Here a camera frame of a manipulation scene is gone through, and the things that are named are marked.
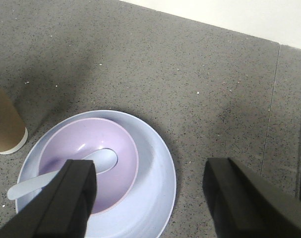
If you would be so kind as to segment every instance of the brown paper cup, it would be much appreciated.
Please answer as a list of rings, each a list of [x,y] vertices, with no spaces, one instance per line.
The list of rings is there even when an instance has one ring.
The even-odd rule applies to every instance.
[[[0,88],[0,154],[11,154],[19,150],[27,141],[25,123]]]

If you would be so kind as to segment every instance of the white spoon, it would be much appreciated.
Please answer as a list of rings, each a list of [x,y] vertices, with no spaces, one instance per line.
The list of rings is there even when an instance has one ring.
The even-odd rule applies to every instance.
[[[101,149],[94,151],[83,160],[93,160],[95,165],[96,174],[102,174],[112,169],[118,161],[117,154],[111,149]],[[18,199],[34,190],[46,186],[57,175],[57,171],[39,175],[37,177],[25,180],[12,186],[8,192],[7,197],[9,200]]]

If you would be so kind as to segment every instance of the white wall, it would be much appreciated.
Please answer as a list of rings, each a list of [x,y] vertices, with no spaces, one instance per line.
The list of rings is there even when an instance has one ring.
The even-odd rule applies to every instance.
[[[124,0],[301,49],[301,0]]]

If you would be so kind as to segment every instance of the purple bowl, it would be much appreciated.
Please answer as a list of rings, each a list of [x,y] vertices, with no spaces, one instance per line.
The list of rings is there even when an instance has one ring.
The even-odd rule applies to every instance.
[[[117,123],[102,118],[86,118],[62,127],[44,146],[38,175],[59,170],[66,160],[80,160],[103,148],[112,149],[118,157],[117,164],[97,178],[97,195],[91,214],[105,212],[125,198],[138,170],[135,142]]]

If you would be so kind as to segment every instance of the gray speckled countertop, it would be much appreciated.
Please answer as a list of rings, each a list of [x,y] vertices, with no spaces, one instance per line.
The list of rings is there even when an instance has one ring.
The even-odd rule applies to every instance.
[[[297,193],[301,51],[117,0],[0,1],[0,80],[29,130],[21,150],[0,155],[0,227],[32,146],[89,110],[130,113],[167,143],[178,192],[163,238],[215,237],[209,157]]]

